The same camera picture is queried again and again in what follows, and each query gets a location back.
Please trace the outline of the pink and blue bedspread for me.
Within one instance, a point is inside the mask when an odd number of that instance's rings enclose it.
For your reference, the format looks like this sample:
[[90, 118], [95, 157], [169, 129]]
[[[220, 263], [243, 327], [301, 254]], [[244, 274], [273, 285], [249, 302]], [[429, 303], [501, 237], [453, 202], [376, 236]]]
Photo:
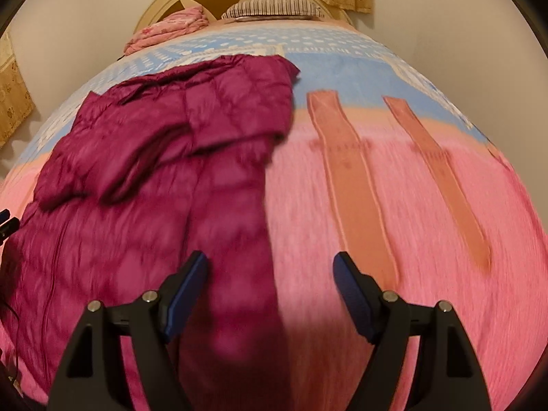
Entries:
[[[547, 344], [547, 235], [504, 155], [427, 79], [386, 47], [326, 21], [218, 24], [119, 60], [53, 113], [1, 187], [18, 219], [55, 145], [90, 93], [224, 56], [280, 56], [298, 76], [292, 124], [266, 166], [265, 212], [288, 345], [290, 410], [345, 409], [372, 346], [337, 291], [333, 260], [405, 301], [449, 301], [505, 410]], [[25, 366], [1, 317], [1, 359]]]

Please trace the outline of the folded pink blanket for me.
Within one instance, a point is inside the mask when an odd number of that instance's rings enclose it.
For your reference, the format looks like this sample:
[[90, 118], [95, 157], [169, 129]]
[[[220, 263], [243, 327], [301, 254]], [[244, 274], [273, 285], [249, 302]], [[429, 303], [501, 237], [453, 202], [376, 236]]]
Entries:
[[193, 34], [208, 25], [209, 20], [203, 13], [201, 5], [179, 10], [137, 31], [124, 46], [123, 55], [127, 57], [145, 48]]

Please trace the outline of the striped pillow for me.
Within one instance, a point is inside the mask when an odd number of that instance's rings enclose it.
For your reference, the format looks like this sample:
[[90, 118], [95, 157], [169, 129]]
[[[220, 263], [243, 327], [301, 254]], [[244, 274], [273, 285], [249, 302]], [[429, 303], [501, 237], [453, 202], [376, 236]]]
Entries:
[[309, 0], [247, 0], [229, 7], [221, 16], [230, 18], [324, 18], [322, 8]]

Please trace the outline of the beige side curtain left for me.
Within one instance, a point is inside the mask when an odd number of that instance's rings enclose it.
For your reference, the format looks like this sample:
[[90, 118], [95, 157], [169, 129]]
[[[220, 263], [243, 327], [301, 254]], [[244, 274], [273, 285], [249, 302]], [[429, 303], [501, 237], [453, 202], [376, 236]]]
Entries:
[[21, 75], [8, 32], [1, 37], [0, 147], [34, 111], [35, 105]]

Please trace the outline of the magenta puffer down jacket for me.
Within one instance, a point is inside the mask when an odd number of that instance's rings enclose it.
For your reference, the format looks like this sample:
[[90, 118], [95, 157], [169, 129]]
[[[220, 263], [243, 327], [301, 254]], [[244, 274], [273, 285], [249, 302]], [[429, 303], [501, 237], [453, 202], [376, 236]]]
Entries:
[[23, 390], [51, 390], [89, 301], [133, 301], [200, 250], [209, 281], [172, 353], [193, 407], [292, 409], [265, 179], [298, 73], [280, 56], [224, 56], [85, 98], [2, 254]]

